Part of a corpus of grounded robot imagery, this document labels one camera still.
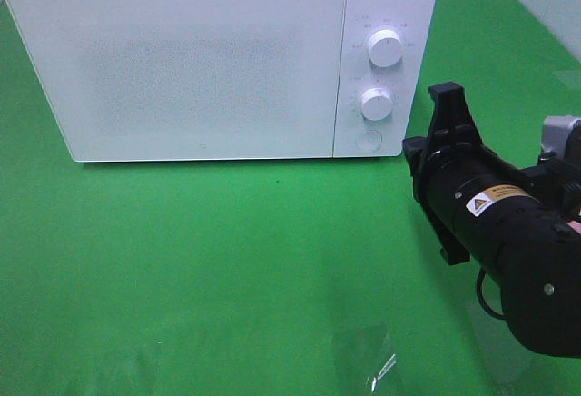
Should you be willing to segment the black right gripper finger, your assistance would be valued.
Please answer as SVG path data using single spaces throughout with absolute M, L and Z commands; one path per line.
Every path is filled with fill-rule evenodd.
M 483 144 L 468 109 L 465 89 L 456 82 L 428 88 L 434 113 L 428 129 L 429 144 Z
M 422 136 L 406 138 L 402 142 L 403 154 L 412 178 L 413 197 L 420 205 L 432 230 L 438 237 L 440 243 L 439 252 L 446 264 L 457 265 L 469 262 L 470 254 L 468 250 L 458 241 L 448 227 L 440 221 L 428 206 L 427 191 L 422 187 L 422 168 L 420 167 L 425 143 L 426 138 Z

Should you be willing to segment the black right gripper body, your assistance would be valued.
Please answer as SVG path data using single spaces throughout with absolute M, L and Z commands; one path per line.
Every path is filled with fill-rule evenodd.
M 534 197 L 518 170 L 483 144 L 475 126 L 430 132 L 420 166 L 419 200 L 447 232 L 504 233 L 532 223 Z

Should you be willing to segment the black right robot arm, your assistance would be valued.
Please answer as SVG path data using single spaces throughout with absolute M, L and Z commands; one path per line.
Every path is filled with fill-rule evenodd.
M 404 140 L 413 195 L 446 263 L 478 262 L 500 290 L 490 315 L 525 348 L 580 354 L 580 120 L 549 116 L 537 164 L 519 169 L 486 147 L 454 82 L 429 88 L 426 136 Z

